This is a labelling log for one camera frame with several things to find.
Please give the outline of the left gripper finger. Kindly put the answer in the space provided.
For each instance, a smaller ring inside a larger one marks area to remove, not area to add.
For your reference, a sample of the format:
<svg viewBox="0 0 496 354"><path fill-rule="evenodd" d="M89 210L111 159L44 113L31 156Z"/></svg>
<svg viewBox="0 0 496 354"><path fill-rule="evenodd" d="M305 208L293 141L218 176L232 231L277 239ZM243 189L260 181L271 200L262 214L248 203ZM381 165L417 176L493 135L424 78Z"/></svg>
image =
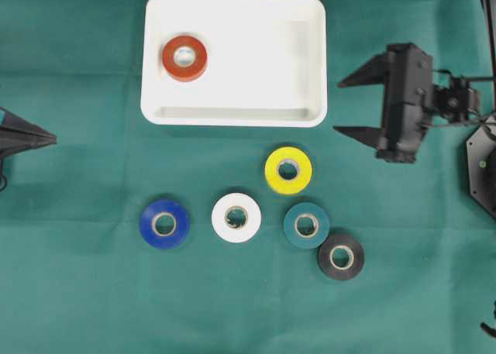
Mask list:
<svg viewBox="0 0 496 354"><path fill-rule="evenodd" d="M27 150L35 150L50 145L57 144L56 139L45 137L30 137L28 139L20 139L14 137L1 138L1 161Z"/></svg>
<svg viewBox="0 0 496 354"><path fill-rule="evenodd" d="M5 108L1 108L1 130L19 132L32 136L56 138L56 136L38 125L27 122L25 119L13 114Z"/></svg>

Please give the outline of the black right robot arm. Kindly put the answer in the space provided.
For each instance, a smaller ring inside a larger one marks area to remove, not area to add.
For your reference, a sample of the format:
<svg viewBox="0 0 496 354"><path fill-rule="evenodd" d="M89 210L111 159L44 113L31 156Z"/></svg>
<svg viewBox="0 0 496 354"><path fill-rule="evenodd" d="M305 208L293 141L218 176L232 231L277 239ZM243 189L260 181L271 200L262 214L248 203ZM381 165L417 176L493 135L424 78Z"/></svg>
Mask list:
<svg viewBox="0 0 496 354"><path fill-rule="evenodd" d="M334 129L376 150L376 158L389 163L414 163L426 133L439 116L448 125L470 121L479 111L479 94L471 79L449 76L446 87L433 83L432 57L413 43L387 45L362 67L339 82L340 88L384 85L379 128L336 126Z"/></svg>

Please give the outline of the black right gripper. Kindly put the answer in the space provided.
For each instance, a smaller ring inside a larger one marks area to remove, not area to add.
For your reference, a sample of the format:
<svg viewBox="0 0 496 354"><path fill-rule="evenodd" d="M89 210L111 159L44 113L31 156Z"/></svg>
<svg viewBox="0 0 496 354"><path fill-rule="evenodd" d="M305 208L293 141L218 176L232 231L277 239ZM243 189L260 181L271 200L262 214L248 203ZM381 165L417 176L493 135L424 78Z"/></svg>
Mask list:
<svg viewBox="0 0 496 354"><path fill-rule="evenodd" d="M381 128L334 126L337 132L377 149L376 158L413 163L430 120L432 57L413 43L387 45L338 83L339 88L384 84Z"/></svg>

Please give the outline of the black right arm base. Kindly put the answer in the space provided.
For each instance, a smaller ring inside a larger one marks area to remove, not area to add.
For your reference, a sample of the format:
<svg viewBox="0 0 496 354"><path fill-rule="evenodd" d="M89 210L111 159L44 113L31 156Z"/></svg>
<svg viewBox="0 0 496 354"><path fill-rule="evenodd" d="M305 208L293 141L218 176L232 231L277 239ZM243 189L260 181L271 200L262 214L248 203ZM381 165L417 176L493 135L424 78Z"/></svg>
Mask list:
<svg viewBox="0 0 496 354"><path fill-rule="evenodd" d="M466 141L470 196L495 218L495 114Z"/></svg>

